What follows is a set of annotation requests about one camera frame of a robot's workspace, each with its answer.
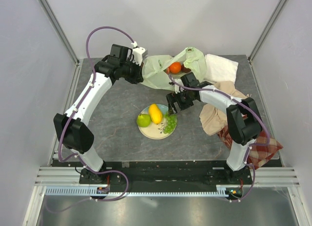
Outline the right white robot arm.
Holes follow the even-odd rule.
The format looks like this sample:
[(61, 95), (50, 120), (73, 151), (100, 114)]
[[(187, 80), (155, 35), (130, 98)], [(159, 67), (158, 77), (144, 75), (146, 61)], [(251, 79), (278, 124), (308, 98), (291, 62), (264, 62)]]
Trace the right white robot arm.
[(178, 86), (177, 93), (166, 95), (169, 115), (190, 108), (195, 100), (210, 104), (226, 115), (232, 145), (226, 160), (229, 168), (223, 171), (223, 178), (229, 184), (236, 183), (241, 178), (239, 170), (247, 165), (252, 145), (261, 131), (266, 130), (255, 101), (250, 97), (231, 96), (207, 81), (199, 82), (192, 72), (183, 75), (181, 83), (171, 75), (168, 77), (172, 85)]

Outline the green fake grapes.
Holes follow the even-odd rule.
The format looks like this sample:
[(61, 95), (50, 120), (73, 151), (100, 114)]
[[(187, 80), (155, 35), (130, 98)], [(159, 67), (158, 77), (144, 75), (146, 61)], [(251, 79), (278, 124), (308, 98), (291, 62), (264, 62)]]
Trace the green fake grapes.
[(175, 114), (169, 115), (168, 113), (165, 114), (165, 124), (163, 128), (163, 132), (165, 134), (170, 134), (174, 131), (177, 126), (177, 116)]

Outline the green fake apple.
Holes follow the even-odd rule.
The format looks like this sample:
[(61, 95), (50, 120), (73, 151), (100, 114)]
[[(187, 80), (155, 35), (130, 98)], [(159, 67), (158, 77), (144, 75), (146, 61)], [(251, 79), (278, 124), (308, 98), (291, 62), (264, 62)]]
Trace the green fake apple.
[(137, 125), (139, 127), (148, 127), (152, 120), (149, 114), (140, 113), (136, 119)]

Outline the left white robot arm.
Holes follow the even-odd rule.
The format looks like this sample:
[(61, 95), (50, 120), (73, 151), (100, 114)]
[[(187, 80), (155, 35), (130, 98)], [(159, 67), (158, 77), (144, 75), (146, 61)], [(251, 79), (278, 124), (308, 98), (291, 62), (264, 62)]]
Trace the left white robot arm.
[(133, 48), (112, 45), (110, 54), (94, 65), (90, 79), (73, 103), (64, 113), (56, 114), (53, 122), (59, 140), (58, 158), (63, 147), (72, 151), (84, 167), (90, 170), (90, 178), (97, 184), (105, 182), (107, 172), (102, 158), (96, 152), (94, 135), (88, 128), (90, 118), (105, 93), (120, 78), (131, 84), (143, 82), (143, 59), (147, 49), (133, 44)]

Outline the yellow fake mango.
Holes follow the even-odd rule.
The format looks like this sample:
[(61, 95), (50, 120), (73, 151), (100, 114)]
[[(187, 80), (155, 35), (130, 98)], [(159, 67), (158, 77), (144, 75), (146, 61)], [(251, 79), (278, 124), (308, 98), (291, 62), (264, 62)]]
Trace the yellow fake mango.
[(163, 114), (161, 110), (159, 109), (157, 104), (151, 104), (148, 113), (151, 117), (151, 120), (154, 124), (160, 124), (163, 118)]

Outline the light green plastic bag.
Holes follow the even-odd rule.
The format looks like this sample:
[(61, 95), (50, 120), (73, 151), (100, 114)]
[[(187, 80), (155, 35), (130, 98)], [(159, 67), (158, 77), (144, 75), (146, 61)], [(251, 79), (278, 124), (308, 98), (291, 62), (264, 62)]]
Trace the light green plastic bag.
[(204, 54), (197, 48), (187, 47), (174, 57), (170, 55), (146, 57), (143, 61), (142, 84), (152, 89), (174, 91), (175, 87), (170, 84), (166, 70), (175, 62), (190, 69), (199, 81), (203, 80), (207, 72)]

